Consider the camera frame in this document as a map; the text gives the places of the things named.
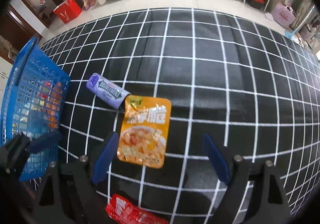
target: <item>wooden door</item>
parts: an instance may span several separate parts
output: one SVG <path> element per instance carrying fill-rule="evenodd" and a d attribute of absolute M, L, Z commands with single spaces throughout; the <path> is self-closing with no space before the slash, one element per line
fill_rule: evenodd
<path fill-rule="evenodd" d="M 38 34 L 11 5 L 0 15 L 0 21 L 0 35 L 17 50 L 21 50 L 33 35 Z"/>

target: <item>tiled floor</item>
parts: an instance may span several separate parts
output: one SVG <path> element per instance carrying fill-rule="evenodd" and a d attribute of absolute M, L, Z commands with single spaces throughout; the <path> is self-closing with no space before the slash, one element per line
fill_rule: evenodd
<path fill-rule="evenodd" d="M 268 20 L 263 12 L 237 0 L 108 0 L 103 6 L 97 3 L 94 7 L 88 11 L 84 11 L 78 18 L 66 25 L 57 18 L 48 29 L 47 34 L 43 35 L 41 44 L 66 30 L 88 21 L 121 12 L 161 7 L 185 7 L 219 11 L 251 20 L 269 27 L 282 35 L 284 35 L 285 31 L 278 23 Z"/>

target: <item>black and white grid tablecloth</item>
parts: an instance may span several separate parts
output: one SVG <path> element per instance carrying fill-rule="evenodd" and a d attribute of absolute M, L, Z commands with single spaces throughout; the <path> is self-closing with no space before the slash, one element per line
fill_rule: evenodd
<path fill-rule="evenodd" d="M 295 214 L 319 181 L 320 71 L 315 57 L 262 25 L 196 9 L 148 9 L 68 30 L 42 49 L 71 77 L 60 160 L 71 162 L 120 131 L 123 114 L 86 87 L 94 72 L 135 95 L 167 98 L 172 117 L 162 169 L 115 158 L 98 187 L 170 223 L 207 223 L 226 187 L 202 135 L 247 159 L 272 160 Z M 252 185 L 236 220 L 246 212 Z"/>

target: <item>tissue box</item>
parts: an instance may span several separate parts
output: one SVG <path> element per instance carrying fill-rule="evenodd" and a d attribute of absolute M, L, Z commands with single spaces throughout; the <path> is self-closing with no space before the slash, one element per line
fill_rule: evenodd
<path fill-rule="evenodd" d="M 294 14 L 281 3 L 278 3 L 271 12 L 273 19 L 281 26 L 288 28 L 296 19 Z"/>

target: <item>yellow snack bag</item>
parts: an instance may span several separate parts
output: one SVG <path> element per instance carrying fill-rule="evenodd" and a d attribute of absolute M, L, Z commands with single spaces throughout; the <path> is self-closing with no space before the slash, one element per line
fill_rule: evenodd
<path fill-rule="evenodd" d="M 129 95 L 117 155 L 121 161 L 161 168 L 167 147 L 171 102 Z"/>

